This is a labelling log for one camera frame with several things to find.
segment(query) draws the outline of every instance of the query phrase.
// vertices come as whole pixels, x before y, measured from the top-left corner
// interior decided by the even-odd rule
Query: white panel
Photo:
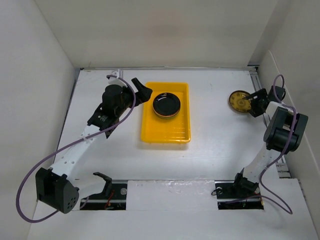
[[[128,181],[128,211],[211,211],[214,180],[140,180]]]
[[[286,101],[298,112],[309,116],[304,140],[298,150],[288,155],[288,166],[301,180],[314,224],[320,233],[320,1],[292,2],[287,18],[265,56],[259,74],[270,87],[276,74],[285,77],[289,91]]]
[[[173,210],[169,207],[167,210],[58,213],[45,222],[33,224],[28,240],[318,240],[298,181],[266,179],[265,184],[272,186],[287,201],[293,215],[269,201],[264,201],[264,210],[218,210],[217,199],[209,191],[200,191],[199,195],[209,194],[202,195],[207,199],[201,202],[206,203],[206,210]],[[152,196],[162,192],[159,188],[148,190]],[[261,192],[273,198],[264,189]],[[196,194],[193,197],[194,200],[201,198]],[[173,199],[159,196],[159,201],[163,201],[164,206]],[[51,207],[39,203],[34,217],[40,218],[52,211]]]
[[[35,1],[76,67],[244,67],[278,2]]]
[[[26,239],[30,225],[15,208],[29,169],[57,146],[74,68],[33,0],[0,7],[0,239]],[[23,211],[36,206],[34,175],[22,192]]]
[[[258,44],[250,58],[250,63],[259,64],[274,43],[277,34],[286,19],[292,0],[279,0],[269,18]]]

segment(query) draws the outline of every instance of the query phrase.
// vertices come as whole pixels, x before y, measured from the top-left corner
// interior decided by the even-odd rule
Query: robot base
[[[254,196],[256,193],[246,193],[239,192],[234,188],[235,181],[233,180],[217,180],[215,181],[215,190],[212,192],[213,196],[217,198],[217,205],[219,210],[250,210],[258,209],[263,210],[264,205],[261,198],[250,198],[247,200],[239,200],[247,197]]]

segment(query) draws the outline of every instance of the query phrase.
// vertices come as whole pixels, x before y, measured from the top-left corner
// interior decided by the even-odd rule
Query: cable
[[[106,204],[104,205],[104,210],[107,209],[108,205],[109,205],[109,202],[110,200],[112,199],[112,197],[114,196],[115,194],[115,190],[112,190],[111,194],[110,194],[110,197],[108,198],[108,201],[106,202]]]
[[[116,128],[118,125],[120,125],[121,123],[123,123],[123,122],[129,117],[129,115],[132,113],[132,111],[134,110],[134,107],[135,107],[135,105],[136,105],[136,100],[137,100],[137,99],[136,99],[135,91],[134,91],[134,89],[129,85],[129,83],[128,83],[126,80],[124,80],[122,77],[118,77],[118,76],[115,76],[115,75],[107,75],[106,77],[107,77],[107,78],[118,78],[119,80],[121,80],[123,83],[125,83],[125,84],[127,85],[127,87],[128,87],[128,88],[132,91],[132,93],[133,93],[133,103],[132,103],[132,107],[131,107],[130,111],[128,112],[128,114],[125,115],[124,118],[123,118],[122,120],[120,120],[118,123],[114,124],[114,125],[111,126],[111,127],[106,128],[106,129],[104,129],[104,130],[102,130],[102,131],[99,131],[99,132],[96,132],[96,133],[94,133],[94,134],[92,134],[92,135],[90,135],[90,136],[87,136],[87,137],[85,137],[86,139],[94,138],[94,137],[96,137],[96,136],[98,136],[98,135],[100,135],[100,134],[103,134],[103,133],[105,133],[105,132],[108,132],[108,131]],[[46,156],[44,159],[42,159],[41,161],[39,161],[36,165],[34,165],[34,166],[31,168],[31,170],[25,175],[25,177],[23,178],[23,180],[22,180],[22,182],[21,182],[21,184],[20,184],[20,186],[19,186],[19,188],[18,188],[18,191],[17,191],[17,193],[16,193],[16,197],[15,197],[15,207],[16,207],[16,210],[17,210],[18,214],[20,215],[20,217],[21,217],[23,220],[25,220],[26,222],[31,223],[31,224],[36,224],[36,223],[40,223],[40,222],[42,222],[42,221],[44,221],[44,220],[47,220],[48,218],[52,217],[53,215],[55,215],[55,214],[58,212],[58,210],[57,210],[57,211],[54,211],[53,213],[49,214],[48,216],[45,216],[45,217],[43,217],[43,218],[41,218],[41,219],[37,219],[37,220],[33,220],[33,219],[28,218],[28,217],[27,217],[26,215],[24,215],[24,213],[22,212],[21,206],[20,206],[20,195],[21,195],[22,189],[23,189],[26,181],[27,181],[28,178],[30,177],[30,175],[31,175],[41,164],[43,164],[45,161],[51,159],[52,157],[54,157],[54,156],[57,155],[58,153],[62,152],[63,150],[68,149],[68,148],[70,148],[70,147],[72,147],[73,145],[76,145],[76,144],[78,144],[78,143],[81,143],[82,141],[84,141],[84,139],[83,139],[83,138],[80,138],[80,139],[78,139],[78,140],[76,140],[76,141],[74,141],[74,142],[72,142],[72,143],[69,143],[68,145],[66,145],[66,146],[58,149],[57,151],[51,153],[50,155]]]
[[[88,203],[88,201],[89,201],[89,196],[86,197],[85,202],[79,207],[79,209],[83,209],[84,206]]]
[[[264,195],[254,195],[254,196],[249,196],[249,197],[246,197],[246,198],[241,198],[241,199],[236,199],[236,200],[233,200],[233,201],[228,201],[226,203],[228,204],[232,204],[232,203],[237,203],[237,202],[242,202],[242,201],[245,201],[245,200],[248,200],[248,199],[253,199],[253,198],[265,198],[265,199],[268,199],[270,200],[271,202],[273,202],[274,204],[276,204],[278,207],[280,207],[281,209],[283,209],[286,213],[292,215],[293,214],[293,211],[292,209],[290,208],[290,206],[286,203],[285,200],[283,200],[279,195],[277,195],[275,192],[271,191],[269,188],[266,187],[266,185],[264,185],[264,183],[262,182],[262,177],[264,176],[265,172],[268,170],[268,168],[270,168],[273,164],[275,164],[276,162],[278,162],[282,157],[283,155],[285,155],[287,149],[288,149],[288,146],[290,144],[290,141],[291,141],[291,138],[292,138],[292,135],[294,133],[294,129],[295,129],[295,124],[296,124],[296,121],[297,121],[297,111],[296,109],[293,107],[293,106],[289,106],[289,105],[286,105],[284,103],[282,103],[282,101],[278,98],[277,94],[276,94],[276,83],[277,83],[277,79],[281,77],[282,78],[282,87],[285,86],[285,77],[282,75],[282,74],[279,74],[277,75],[274,80],[273,80],[273,85],[272,85],[272,89],[273,89],[273,93],[274,93],[274,96],[275,96],[275,99],[280,103],[282,104],[284,107],[286,108],[289,108],[289,109],[292,109],[293,111],[293,118],[292,118],[292,124],[291,124],[291,128],[290,128],[290,131],[289,131],[289,134],[288,134],[288,139],[284,145],[284,148],[282,150],[282,152],[280,153],[280,155],[275,159],[273,160],[271,163],[269,163],[265,168],[264,170],[260,173],[260,176],[259,176],[259,182],[261,184],[261,186],[267,190],[269,193],[271,193],[272,195],[274,195],[275,197],[277,197],[281,202],[283,202],[283,204],[287,207],[287,209],[285,209],[283,206],[281,206],[278,202],[276,202],[275,200],[273,200],[272,198],[268,197],[268,196],[264,196]]]

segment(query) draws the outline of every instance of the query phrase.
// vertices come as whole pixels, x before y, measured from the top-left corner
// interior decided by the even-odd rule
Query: screw
[[[126,188],[121,188],[120,194],[121,195],[126,195],[127,194],[127,189]]]

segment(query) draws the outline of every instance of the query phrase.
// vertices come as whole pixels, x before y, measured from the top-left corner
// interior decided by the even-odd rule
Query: yellow plastic tray
[[[186,144],[191,140],[189,114],[189,88],[182,82],[147,82],[153,90],[151,98],[143,104],[141,140],[147,143]],[[170,119],[156,115],[153,109],[155,97],[161,93],[175,94],[181,103],[179,113]]]

